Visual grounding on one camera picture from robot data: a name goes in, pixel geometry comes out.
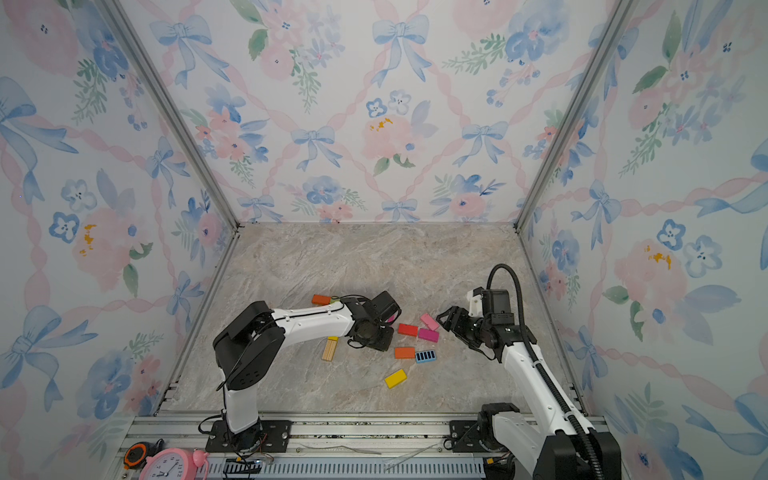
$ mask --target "red block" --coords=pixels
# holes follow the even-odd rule
[[[312,297],[313,305],[329,305],[331,303],[331,297],[325,295],[315,295]]]
[[[400,323],[400,326],[397,327],[397,333],[408,336],[419,336],[419,328],[415,325]]]

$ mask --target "tape measure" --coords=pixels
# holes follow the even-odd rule
[[[139,442],[133,444],[123,457],[123,466],[126,470],[138,470],[147,464],[147,457],[154,457],[163,449],[163,439],[157,440],[154,444],[149,442]]]

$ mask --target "colored block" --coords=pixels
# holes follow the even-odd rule
[[[312,297],[313,305],[329,305],[331,303],[331,297],[325,295],[315,295]]]
[[[440,340],[440,334],[427,329],[419,329],[419,338],[437,343]]]
[[[323,352],[323,360],[330,362],[333,360],[333,354],[336,353],[336,344],[339,343],[338,336],[329,336],[326,342],[326,349]]]
[[[416,352],[416,363],[434,362],[437,359],[435,350],[427,350],[425,352]]]
[[[425,313],[421,316],[422,321],[430,330],[437,330],[440,328],[440,324],[435,321],[435,319],[432,318],[432,315],[429,315],[428,313]]]
[[[392,375],[388,376],[384,379],[386,382],[386,385],[389,388],[392,388],[394,386],[397,386],[401,383],[403,383],[408,377],[406,376],[406,373],[402,371],[402,369],[398,370],[397,372],[394,372]]]
[[[398,346],[395,348],[396,359],[414,359],[416,358],[416,349],[412,346]]]
[[[397,333],[408,336],[419,336],[419,328],[416,325],[400,323],[400,326],[397,327]]]

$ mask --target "pink block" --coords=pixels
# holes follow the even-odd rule
[[[427,325],[427,327],[429,327],[430,330],[434,331],[440,328],[440,324],[437,323],[435,319],[433,319],[432,316],[429,315],[428,313],[425,313],[420,318],[422,319],[424,324]]]
[[[440,334],[427,329],[419,329],[419,338],[422,340],[428,340],[429,342],[437,343],[440,339]]]

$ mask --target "yellow block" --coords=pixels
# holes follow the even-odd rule
[[[338,336],[329,336],[326,341],[326,349],[323,352],[323,360],[326,362],[333,361],[333,354],[336,353],[336,344],[339,342]]]
[[[402,369],[398,370],[397,372],[394,372],[392,375],[388,376],[384,379],[386,382],[386,385],[389,388],[392,388],[396,385],[399,385],[403,383],[408,377],[406,376],[406,373],[402,371]]]

